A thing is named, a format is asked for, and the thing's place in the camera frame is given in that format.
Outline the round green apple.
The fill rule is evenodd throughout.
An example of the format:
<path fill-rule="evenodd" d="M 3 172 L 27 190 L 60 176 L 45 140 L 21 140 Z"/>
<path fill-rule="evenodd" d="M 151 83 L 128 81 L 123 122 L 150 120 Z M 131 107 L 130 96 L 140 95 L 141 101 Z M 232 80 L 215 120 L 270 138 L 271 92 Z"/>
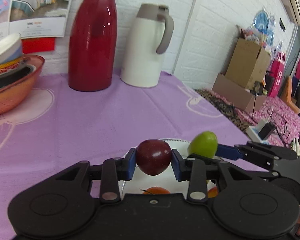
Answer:
<path fill-rule="evenodd" d="M 188 155 L 197 154 L 213 159 L 218 148 L 218 139 L 215 133 L 205 131 L 197 135 L 187 148 Z"/>

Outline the dark red plum back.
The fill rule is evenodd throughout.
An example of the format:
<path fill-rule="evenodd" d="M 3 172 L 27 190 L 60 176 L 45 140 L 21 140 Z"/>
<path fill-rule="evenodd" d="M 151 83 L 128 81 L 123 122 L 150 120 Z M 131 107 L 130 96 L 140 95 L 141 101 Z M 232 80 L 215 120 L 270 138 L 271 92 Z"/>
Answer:
<path fill-rule="evenodd" d="M 156 176 L 168 168 L 172 160 L 169 144 L 159 139 L 141 142 L 136 148 L 136 164 L 139 169 L 149 175 Z"/>

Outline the orange with green leaf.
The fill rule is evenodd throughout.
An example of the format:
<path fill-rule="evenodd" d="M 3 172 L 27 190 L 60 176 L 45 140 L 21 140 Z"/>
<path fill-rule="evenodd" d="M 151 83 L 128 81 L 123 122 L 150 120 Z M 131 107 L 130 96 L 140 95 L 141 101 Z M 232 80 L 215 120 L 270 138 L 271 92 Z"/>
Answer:
<path fill-rule="evenodd" d="M 140 189 L 140 191 L 142 192 L 142 194 L 151 194 L 151 195 L 156 195 L 156 194 L 170 194 L 170 191 L 168 191 L 167 189 L 163 188 L 163 187 L 150 187 L 148 189 Z"/>

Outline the red yellow small apple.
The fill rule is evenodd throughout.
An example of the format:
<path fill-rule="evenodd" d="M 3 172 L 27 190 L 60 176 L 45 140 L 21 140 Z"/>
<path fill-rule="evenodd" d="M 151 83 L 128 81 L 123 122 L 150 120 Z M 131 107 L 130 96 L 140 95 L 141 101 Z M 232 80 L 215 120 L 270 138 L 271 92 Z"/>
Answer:
<path fill-rule="evenodd" d="M 218 189 L 217 187 L 212 187 L 211 189 L 209 189 L 208 191 L 208 198 L 215 198 L 218 195 Z"/>

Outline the white porcelain plate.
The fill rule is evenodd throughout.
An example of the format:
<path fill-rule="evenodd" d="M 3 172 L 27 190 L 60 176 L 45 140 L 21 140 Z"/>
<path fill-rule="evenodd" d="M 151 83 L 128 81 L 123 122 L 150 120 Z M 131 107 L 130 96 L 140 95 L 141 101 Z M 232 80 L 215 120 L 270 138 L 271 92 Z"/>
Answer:
<path fill-rule="evenodd" d="M 187 140 L 181 139 L 163 139 L 167 142 L 171 149 L 176 149 L 180 155 L 186 159 L 188 156 L 187 148 L 190 144 Z M 182 193 L 184 198 L 187 195 L 189 182 L 182 181 L 178 182 L 175 179 L 173 169 L 171 165 L 161 174 L 157 176 L 149 176 L 143 173 L 138 166 L 136 166 L 133 178 L 130 181 L 119 181 L 119 189 L 121 193 L 121 198 L 125 196 L 126 193 L 131 194 L 142 194 L 140 189 L 148 189 L 150 187 L 163 187 L 170 191 L 170 193 Z M 207 190 L 215 187 L 216 185 L 210 180 L 207 183 Z"/>

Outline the lower cardboard box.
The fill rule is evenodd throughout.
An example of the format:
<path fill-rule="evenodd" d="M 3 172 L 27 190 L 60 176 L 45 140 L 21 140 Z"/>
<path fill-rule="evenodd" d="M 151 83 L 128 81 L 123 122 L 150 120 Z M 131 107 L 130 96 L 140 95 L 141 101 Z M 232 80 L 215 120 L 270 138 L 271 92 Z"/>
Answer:
<path fill-rule="evenodd" d="M 255 98 L 252 93 L 227 79 L 223 74 L 217 75 L 212 90 L 246 112 L 253 109 L 258 111 L 267 98 L 265 95 L 258 95 Z"/>

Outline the cardboard box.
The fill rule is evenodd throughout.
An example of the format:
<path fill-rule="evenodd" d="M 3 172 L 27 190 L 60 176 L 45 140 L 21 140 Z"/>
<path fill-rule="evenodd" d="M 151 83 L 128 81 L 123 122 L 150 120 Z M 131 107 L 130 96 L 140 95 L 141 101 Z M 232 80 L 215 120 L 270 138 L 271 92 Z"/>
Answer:
<path fill-rule="evenodd" d="M 239 38 L 225 77 L 242 88 L 252 90 L 255 82 L 262 82 L 270 60 L 262 46 Z"/>
<path fill-rule="evenodd" d="M 246 112 L 253 109 L 258 111 L 267 98 L 265 95 L 258 95 L 255 98 L 252 93 L 227 79 L 223 74 L 217 75 L 212 90 Z"/>

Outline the purple tablecloth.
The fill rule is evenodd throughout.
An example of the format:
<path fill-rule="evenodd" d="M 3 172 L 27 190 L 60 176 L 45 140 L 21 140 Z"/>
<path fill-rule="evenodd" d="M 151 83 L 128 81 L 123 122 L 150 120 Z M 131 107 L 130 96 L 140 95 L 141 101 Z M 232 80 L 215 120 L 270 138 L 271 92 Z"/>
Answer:
<path fill-rule="evenodd" d="M 163 72 L 154 88 L 123 83 L 78 92 L 65 74 L 41 76 L 30 95 L 0 115 L 0 239 L 14 231 L 7 207 L 19 192 L 78 161 L 100 164 L 147 139 L 192 140 L 212 131 L 221 144 L 247 136 L 207 100 Z"/>

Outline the pink shopping bag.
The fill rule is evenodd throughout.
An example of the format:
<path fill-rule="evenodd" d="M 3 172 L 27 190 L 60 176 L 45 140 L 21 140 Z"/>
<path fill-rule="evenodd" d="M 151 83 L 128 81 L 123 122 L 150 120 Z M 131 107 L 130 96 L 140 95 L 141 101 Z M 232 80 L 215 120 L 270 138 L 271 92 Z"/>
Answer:
<path fill-rule="evenodd" d="M 268 91 L 268 96 L 276 97 L 281 85 L 283 71 L 285 67 L 286 54 L 284 52 L 279 52 L 275 60 L 272 62 L 270 69 L 270 76 L 274 78 L 274 82 Z"/>

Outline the white thermos jug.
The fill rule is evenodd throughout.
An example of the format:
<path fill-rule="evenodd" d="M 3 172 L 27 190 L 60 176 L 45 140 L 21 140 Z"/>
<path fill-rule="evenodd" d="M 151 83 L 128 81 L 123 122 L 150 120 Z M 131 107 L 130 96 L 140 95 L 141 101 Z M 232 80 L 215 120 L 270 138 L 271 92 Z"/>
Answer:
<path fill-rule="evenodd" d="M 143 3 L 126 39 L 120 79 L 134 87 L 155 87 L 173 31 L 167 5 Z"/>

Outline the red thermos jug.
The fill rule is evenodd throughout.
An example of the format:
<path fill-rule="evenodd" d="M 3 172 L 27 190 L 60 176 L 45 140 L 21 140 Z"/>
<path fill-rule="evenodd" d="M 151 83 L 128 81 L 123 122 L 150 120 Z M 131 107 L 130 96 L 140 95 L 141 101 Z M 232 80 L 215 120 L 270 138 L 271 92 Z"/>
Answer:
<path fill-rule="evenodd" d="M 117 39 L 115 0 L 83 0 L 74 19 L 68 59 L 68 85 L 82 92 L 111 84 Z"/>

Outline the orange glass bowl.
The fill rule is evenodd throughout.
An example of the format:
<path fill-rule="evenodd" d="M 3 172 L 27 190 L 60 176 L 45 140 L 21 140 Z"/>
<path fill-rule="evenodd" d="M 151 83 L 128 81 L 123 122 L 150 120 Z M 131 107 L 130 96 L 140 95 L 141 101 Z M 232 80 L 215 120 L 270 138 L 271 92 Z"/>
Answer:
<path fill-rule="evenodd" d="M 27 97 L 42 71 L 45 62 L 42 56 L 26 54 L 21 59 L 24 57 L 29 57 L 28 64 L 34 65 L 37 69 L 26 77 L 0 89 L 0 114 L 14 109 Z"/>

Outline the red paper sign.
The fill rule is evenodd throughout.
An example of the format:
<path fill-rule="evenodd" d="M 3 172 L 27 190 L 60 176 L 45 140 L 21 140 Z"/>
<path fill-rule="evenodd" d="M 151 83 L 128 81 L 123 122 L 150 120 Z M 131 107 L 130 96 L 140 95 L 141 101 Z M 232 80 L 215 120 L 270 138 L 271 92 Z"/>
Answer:
<path fill-rule="evenodd" d="M 33 54 L 46 51 L 54 51 L 55 37 L 27 38 L 22 39 L 23 53 Z"/>

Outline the white bowl on stack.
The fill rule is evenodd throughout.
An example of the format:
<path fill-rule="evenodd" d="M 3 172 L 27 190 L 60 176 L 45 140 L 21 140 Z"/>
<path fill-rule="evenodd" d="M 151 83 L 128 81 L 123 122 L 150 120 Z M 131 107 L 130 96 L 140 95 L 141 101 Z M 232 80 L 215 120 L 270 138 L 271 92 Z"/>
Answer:
<path fill-rule="evenodd" d="M 0 40 L 0 65 L 15 60 L 23 54 L 21 35 L 13 33 Z"/>

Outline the bedding poster calendar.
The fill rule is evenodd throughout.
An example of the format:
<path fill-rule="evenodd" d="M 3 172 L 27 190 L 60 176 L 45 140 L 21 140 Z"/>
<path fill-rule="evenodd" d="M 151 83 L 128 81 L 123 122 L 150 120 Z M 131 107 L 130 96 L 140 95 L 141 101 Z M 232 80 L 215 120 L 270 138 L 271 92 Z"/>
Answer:
<path fill-rule="evenodd" d="M 71 0 L 0 0 L 0 40 L 12 33 L 21 38 L 63 37 Z"/>

